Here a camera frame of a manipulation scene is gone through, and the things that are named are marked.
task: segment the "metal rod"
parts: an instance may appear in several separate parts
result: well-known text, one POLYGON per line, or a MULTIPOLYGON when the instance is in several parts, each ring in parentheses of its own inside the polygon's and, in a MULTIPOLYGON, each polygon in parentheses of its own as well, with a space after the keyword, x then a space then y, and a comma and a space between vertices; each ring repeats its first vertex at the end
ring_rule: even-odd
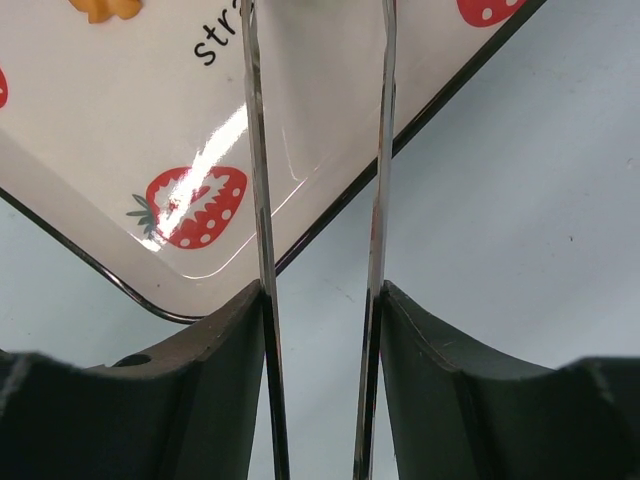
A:
POLYGON ((262 318, 264 323, 267 383, 271 409, 271 438, 276 480, 289 480, 289 446, 282 378, 278 295, 276 289, 275 254, 271 225, 269 174, 260 76, 258 22, 253 0, 241 0, 242 39, 245 60, 245 96, 249 120, 249 143, 253 168, 253 196, 256 235, 262 286, 262 318))
POLYGON ((353 480, 370 480, 373 471, 373 440, 376 396, 378 391, 380 332, 382 327, 380 295, 384 282, 387 215, 389 210, 389 180, 391 176, 391 156, 393 150, 393 120, 396 94, 396 0, 382 0, 382 2, 387 31, 387 45, 384 52, 378 144, 378 184, 371 219, 369 277, 362 346, 362 364, 360 367, 360 394, 358 398, 353 480))

